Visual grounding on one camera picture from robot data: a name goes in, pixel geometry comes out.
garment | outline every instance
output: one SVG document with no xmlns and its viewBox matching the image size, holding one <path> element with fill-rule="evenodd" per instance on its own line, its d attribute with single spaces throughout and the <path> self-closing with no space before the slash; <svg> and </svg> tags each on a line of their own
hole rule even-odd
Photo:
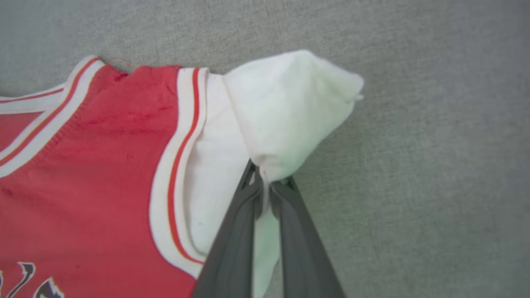
<svg viewBox="0 0 530 298">
<path fill-rule="evenodd" d="M 64 84 L 0 98 L 0 295 L 188 297 L 252 157 L 238 101 L 259 97 L 225 79 L 180 66 L 129 75 L 90 56 Z M 266 210 L 255 297 L 279 256 Z"/>
</svg>

red jersey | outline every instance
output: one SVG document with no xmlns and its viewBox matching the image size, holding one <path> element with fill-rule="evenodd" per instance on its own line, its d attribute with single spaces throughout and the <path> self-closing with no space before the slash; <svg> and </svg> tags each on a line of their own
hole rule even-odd
<svg viewBox="0 0 530 298">
<path fill-rule="evenodd" d="M 206 68 L 91 56 L 0 98 L 0 296 L 187 297 L 204 255 L 182 207 Z"/>
</svg>

gray fabric surface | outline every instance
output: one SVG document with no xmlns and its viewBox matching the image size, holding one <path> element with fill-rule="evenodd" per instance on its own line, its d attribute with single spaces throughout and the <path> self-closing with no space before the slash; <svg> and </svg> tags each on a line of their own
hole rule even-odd
<svg viewBox="0 0 530 298">
<path fill-rule="evenodd" d="M 295 175 L 348 296 L 530 297 L 529 15 L 527 0 L 2 0 L 0 94 L 61 83 L 88 54 L 223 73 L 307 48 L 367 82 Z"/>
</svg>

red stripe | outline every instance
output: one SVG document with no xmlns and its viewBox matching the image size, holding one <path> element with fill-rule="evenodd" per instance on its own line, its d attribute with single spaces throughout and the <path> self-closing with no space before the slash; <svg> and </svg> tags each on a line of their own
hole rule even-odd
<svg viewBox="0 0 530 298">
<path fill-rule="evenodd" d="M 179 238 L 179 232 L 176 228 L 176 221 L 175 221 L 175 202 L 174 202 L 174 193 L 175 193 L 175 181 L 176 181 L 176 171 L 179 168 L 180 158 L 182 157 L 182 152 L 184 151 L 184 148 L 186 147 L 186 144 L 188 143 L 188 140 L 193 135 L 193 132 L 195 131 L 195 128 L 197 127 L 197 123 L 199 122 L 199 83 L 198 83 L 198 77 L 199 77 L 199 69 L 195 68 L 193 71 L 193 96 L 195 98 L 194 100 L 194 111 L 193 111 L 193 123 L 191 124 L 190 131 L 186 135 L 186 138 L 184 138 L 184 141 L 180 145 L 179 151 L 176 154 L 175 162 L 173 163 L 173 168 L 171 170 L 171 178 L 170 178 L 170 185 L 169 185 L 169 191 L 167 193 L 167 208 L 169 211 L 169 224 L 171 227 L 171 235 L 173 236 L 173 242 L 175 242 L 176 247 L 178 248 L 181 255 L 183 255 L 186 259 L 196 262 L 199 264 L 204 264 L 203 262 L 199 260 L 195 260 L 192 258 L 185 250 L 184 247 L 182 247 L 182 244 L 180 243 Z"/>
<path fill-rule="evenodd" d="M 4 157 L 2 160 L 0 160 L 0 166 L 3 166 L 5 165 L 8 161 L 10 161 L 13 157 L 15 157 L 17 154 L 19 154 L 32 140 L 33 138 L 35 138 L 35 136 L 41 132 L 52 120 L 53 118 L 58 114 L 60 113 L 63 108 L 70 102 L 70 100 L 72 99 L 72 96 L 74 95 L 74 91 L 75 89 L 77 88 L 77 84 L 79 83 L 79 80 L 81 78 L 81 76 L 83 75 L 83 73 L 85 72 L 85 70 L 87 68 L 89 68 L 94 62 L 96 62 L 98 59 L 97 58 L 93 58 L 92 60 L 90 60 L 87 64 L 85 64 L 85 66 L 83 66 L 83 68 L 81 68 L 81 70 L 77 73 L 77 75 L 75 76 L 74 78 L 74 81 L 72 83 L 72 87 L 70 88 L 70 91 L 68 93 L 68 96 L 66 97 L 65 101 L 57 108 L 55 109 L 55 111 L 53 111 L 49 116 L 48 118 L 46 118 L 41 124 L 39 124 L 39 126 L 36 127 L 36 129 L 34 129 L 26 139 L 24 139 L 24 141 L 22 141 L 22 143 L 13 151 L 11 152 L 8 156 Z"/>
<path fill-rule="evenodd" d="M 17 98 L 17 99 L 0 100 L 0 103 L 13 102 L 13 101 L 19 101 L 19 100 L 26 100 L 26 99 L 34 99 L 34 98 L 39 98 L 39 97 L 45 97 L 47 95 L 52 95 L 52 94 L 59 93 L 59 92 L 62 92 L 62 91 L 63 91 L 63 88 L 59 88 L 57 90 L 53 90 L 53 91 L 46 92 L 46 93 L 43 93 L 43 94 L 37 94 L 37 95 L 23 97 L 23 98 Z"/>
</svg>

basketball jersey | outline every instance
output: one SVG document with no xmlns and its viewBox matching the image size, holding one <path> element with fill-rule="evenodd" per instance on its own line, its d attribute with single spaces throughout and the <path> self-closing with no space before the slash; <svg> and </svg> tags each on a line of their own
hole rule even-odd
<svg viewBox="0 0 530 298">
<path fill-rule="evenodd" d="M 0 98 L 0 297 L 188 297 L 248 159 L 265 179 L 292 174 L 362 87 L 307 52 L 269 59 L 220 76 L 180 66 L 127 74 L 89 56 L 64 84 Z M 324 83 L 312 92 L 315 74 Z M 306 86 L 278 84 L 282 75 Z M 292 86 L 314 98 L 297 100 Z M 300 137 L 301 125 L 311 133 Z M 266 210 L 255 297 L 279 256 Z"/>
</svg>

